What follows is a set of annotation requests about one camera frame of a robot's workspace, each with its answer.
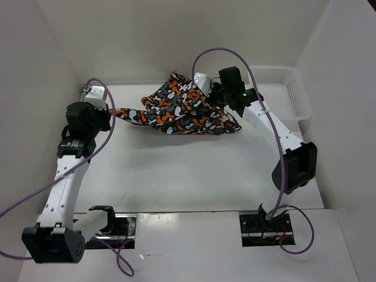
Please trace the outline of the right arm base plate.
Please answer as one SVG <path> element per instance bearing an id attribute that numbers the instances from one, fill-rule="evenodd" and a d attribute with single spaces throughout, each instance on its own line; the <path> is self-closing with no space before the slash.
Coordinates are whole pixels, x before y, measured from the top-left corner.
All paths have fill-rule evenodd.
<path id="1" fill-rule="evenodd" d="M 271 223 L 263 224 L 256 211 L 239 213 L 243 247 L 295 245 L 293 228 L 288 213 L 283 213 Z"/>

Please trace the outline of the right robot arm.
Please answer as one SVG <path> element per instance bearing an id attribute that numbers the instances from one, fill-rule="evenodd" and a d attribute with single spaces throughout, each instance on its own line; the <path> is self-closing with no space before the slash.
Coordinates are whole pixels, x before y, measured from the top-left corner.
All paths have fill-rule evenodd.
<path id="1" fill-rule="evenodd" d="M 246 88 L 239 68 L 219 70 L 219 79 L 210 97 L 251 124 L 278 156 L 271 173 L 275 188 L 258 208 L 259 227 L 270 231 L 286 212 L 291 194 L 315 177 L 317 147 L 313 142 L 304 142 L 284 125 L 267 106 L 257 86 Z"/>

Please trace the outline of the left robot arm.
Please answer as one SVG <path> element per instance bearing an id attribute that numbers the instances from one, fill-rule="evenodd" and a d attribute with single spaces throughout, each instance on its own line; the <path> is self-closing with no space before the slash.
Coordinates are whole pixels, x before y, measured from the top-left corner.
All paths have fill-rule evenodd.
<path id="1" fill-rule="evenodd" d="M 74 229 L 73 215 L 79 189 L 96 148 L 95 138 L 110 127 L 106 102 L 74 102 L 66 108 L 57 151 L 55 182 L 34 227 L 26 227 L 22 241 L 34 262 L 78 263 L 85 249 L 85 238 Z"/>

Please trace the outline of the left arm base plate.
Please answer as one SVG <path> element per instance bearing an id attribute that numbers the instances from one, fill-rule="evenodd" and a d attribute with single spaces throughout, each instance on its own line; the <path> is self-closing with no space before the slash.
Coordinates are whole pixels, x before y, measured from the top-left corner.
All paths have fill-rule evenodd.
<path id="1" fill-rule="evenodd" d="M 109 231 L 97 231 L 86 245 L 86 250 L 107 249 L 101 241 L 104 241 L 114 249 L 118 249 L 126 243 L 122 249 L 134 249 L 136 235 L 137 214 L 116 213 L 114 228 Z"/>

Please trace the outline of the orange camouflage shorts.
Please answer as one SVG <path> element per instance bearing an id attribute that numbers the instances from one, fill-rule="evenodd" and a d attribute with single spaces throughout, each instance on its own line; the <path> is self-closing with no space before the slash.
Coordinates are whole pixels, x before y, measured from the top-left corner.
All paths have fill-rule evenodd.
<path id="1" fill-rule="evenodd" d="M 119 119 L 168 135 L 222 135 L 241 130 L 228 111 L 209 100 L 194 82 L 173 72 L 153 94 L 141 99 L 143 110 L 110 109 Z"/>

